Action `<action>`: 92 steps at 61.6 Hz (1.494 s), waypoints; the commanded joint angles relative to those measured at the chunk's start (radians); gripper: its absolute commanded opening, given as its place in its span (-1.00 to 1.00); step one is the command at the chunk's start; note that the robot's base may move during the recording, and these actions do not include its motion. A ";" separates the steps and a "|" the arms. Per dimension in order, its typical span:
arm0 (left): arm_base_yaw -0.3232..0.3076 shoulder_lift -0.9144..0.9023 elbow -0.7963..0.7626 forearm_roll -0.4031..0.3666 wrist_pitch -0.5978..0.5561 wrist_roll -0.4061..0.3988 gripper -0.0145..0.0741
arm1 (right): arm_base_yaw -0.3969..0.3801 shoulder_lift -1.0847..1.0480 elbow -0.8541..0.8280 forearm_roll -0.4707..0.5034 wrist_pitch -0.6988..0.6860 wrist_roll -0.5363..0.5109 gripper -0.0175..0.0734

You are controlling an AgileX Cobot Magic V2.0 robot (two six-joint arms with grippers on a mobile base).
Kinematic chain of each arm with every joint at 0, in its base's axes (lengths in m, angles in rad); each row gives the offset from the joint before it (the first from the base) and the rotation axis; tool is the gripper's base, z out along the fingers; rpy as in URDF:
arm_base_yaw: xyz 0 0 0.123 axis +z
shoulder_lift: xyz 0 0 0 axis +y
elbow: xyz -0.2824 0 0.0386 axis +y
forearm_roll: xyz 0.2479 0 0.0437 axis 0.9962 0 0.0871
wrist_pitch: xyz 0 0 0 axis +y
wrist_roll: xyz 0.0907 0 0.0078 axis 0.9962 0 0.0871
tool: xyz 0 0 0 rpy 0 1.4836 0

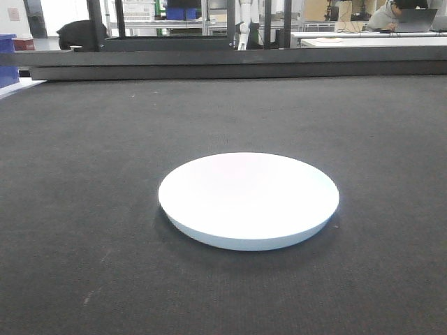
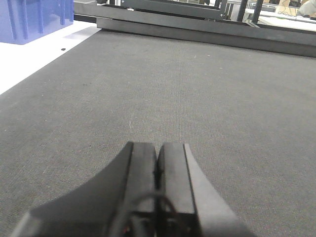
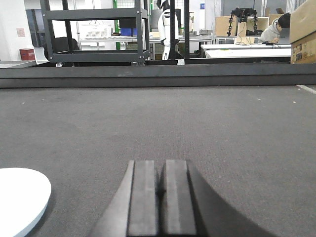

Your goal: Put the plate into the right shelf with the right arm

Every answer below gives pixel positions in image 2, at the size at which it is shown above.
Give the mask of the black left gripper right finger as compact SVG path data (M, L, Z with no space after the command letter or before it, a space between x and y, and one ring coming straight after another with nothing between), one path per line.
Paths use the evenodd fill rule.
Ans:
M253 237L209 182L189 145L165 143L158 156L158 186L175 208L161 204L159 237Z

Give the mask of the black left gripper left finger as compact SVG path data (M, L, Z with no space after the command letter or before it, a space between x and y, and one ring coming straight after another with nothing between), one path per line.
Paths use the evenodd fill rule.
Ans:
M156 151L127 142L99 173L71 192L29 210L13 237L105 237L119 207L155 187Z

